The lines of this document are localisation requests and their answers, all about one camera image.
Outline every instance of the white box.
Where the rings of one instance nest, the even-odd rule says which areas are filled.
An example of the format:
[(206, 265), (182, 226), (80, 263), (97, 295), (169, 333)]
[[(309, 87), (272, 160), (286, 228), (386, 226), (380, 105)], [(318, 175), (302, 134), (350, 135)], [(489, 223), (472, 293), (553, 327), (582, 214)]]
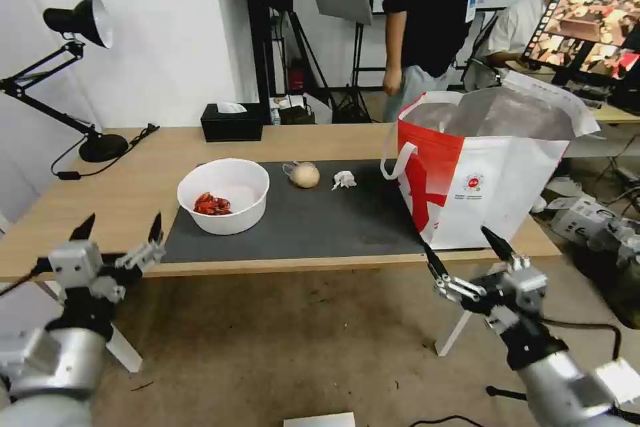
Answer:
[(353, 412), (320, 417), (287, 419), (283, 427), (355, 427)]
[(556, 199), (547, 206), (547, 209), (558, 210), (551, 222), (551, 229), (579, 245), (586, 245), (588, 239), (616, 216), (588, 195)]

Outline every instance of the wooden table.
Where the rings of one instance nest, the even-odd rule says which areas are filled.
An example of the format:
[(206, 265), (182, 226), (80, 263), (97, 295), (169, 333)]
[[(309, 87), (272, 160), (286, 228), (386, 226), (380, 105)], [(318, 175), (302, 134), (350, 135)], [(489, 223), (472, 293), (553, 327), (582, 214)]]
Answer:
[[(551, 80), (553, 80), (553, 77), (555, 76), (555, 71), (545, 66), (542, 66), (540, 70), (529, 70), (516, 61), (508, 61), (507, 66), (518, 73), (522, 73), (528, 77), (547, 83), (551, 83)], [(640, 123), (640, 116), (620, 110), (608, 103), (602, 103), (602, 106), (599, 109), (592, 109), (591, 113), (593, 114), (593, 117), (595, 117), (596, 121), (607, 125), (618, 123)]]
[[(26, 274), (36, 257), (46, 256), (64, 243), (93, 212), (97, 219), (91, 237), (102, 252), (126, 252), (145, 241), (158, 211), (162, 212), (164, 230), (168, 232), (178, 209), (177, 185), (199, 163), (224, 157), (282, 162), (379, 159), (389, 128), (389, 124), (266, 127), (262, 141), (235, 143), (205, 143), (199, 128), (162, 128), (103, 173), (81, 181), (56, 181), (0, 242), (0, 281), (10, 282)], [(131, 139), (138, 129), (113, 132)], [(78, 161), (73, 168), (90, 172), (96, 167)], [(527, 218), (512, 244), (534, 261), (560, 257), (559, 250), (531, 218)], [(490, 250), (439, 255), (450, 269), (497, 261)], [(425, 265), (425, 260), (424, 254), (413, 254), (160, 264), (145, 276), (397, 268)], [(471, 272), (460, 275), (469, 277)], [(441, 355), (448, 352), (468, 317), (458, 315), (452, 328), (444, 331), (436, 344)], [(107, 346), (130, 371), (140, 369), (142, 357), (117, 330)]]

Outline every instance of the gray pants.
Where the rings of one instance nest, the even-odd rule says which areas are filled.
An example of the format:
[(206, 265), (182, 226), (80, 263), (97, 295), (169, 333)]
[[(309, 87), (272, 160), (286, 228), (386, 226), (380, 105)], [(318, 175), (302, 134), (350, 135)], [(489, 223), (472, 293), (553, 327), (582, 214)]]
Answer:
[(418, 100), (427, 91), (445, 91), (454, 71), (453, 67), (449, 67), (441, 77), (433, 78), (417, 65), (402, 70), (400, 90), (387, 99), (384, 121), (395, 122), (398, 120), (402, 109)]

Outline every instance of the red crayfish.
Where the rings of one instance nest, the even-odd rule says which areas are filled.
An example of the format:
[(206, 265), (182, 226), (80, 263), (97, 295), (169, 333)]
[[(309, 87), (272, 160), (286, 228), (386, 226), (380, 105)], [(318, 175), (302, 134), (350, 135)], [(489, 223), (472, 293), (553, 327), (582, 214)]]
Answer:
[(231, 213), (231, 203), (229, 200), (217, 198), (209, 192), (205, 192), (195, 201), (193, 210), (198, 214), (210, 216), (229, 215)]

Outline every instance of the white shirt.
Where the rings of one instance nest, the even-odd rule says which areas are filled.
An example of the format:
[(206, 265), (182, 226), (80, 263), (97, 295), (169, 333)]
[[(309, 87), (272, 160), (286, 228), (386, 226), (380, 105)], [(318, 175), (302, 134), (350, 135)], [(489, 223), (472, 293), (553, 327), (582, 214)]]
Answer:
[[(546, 10), (545, 0), (520, 0), (500, 12), (489, 38), (480, 45), (475, 58), (485, 62), (489, 55), (498, 52), (524, 53)], [(491, 70), (480, 65), (470, 68), (475, 70), (477, 88), (495, 85)], [(499, 70), (503, 75), (509, 72), (509, 69)]]

